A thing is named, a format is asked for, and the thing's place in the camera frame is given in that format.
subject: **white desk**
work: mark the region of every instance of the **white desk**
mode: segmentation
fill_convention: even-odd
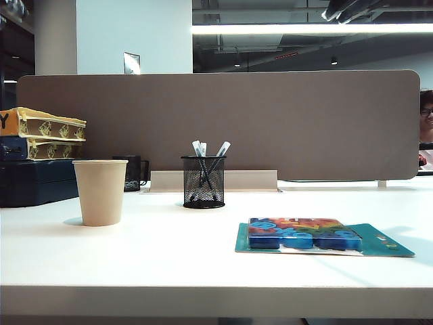
[[[183,194],[124,196],[122,221],[80,225],[78,199],[1,209],[5,315],[433,318],[433,179],[285,183],[183,208]],[[414,258],[235,253],[249,217],[371,223]]]

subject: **colorful puzzle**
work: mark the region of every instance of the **colorful puzzle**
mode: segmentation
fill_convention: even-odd
[[[251,218],[248,224],[250,248],[334,249],[362,251],[362,239],[335,219]]]

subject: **beige paper cup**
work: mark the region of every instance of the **beige paper cup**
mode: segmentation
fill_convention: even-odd
[[[74,160],[84,225],[114,225],[122,213],[127,160]]]

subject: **black mesh pen holder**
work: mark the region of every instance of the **black mesh pen holder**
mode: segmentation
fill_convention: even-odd
[[[225,156],[183,156],[183,206],[212,209],[224,204]]]

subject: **person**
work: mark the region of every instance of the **person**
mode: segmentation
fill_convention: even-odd
[[[433,90],[419,96],[419,142],[433,143]],[[433,150],[419,151],[419,168],[433,170]]]

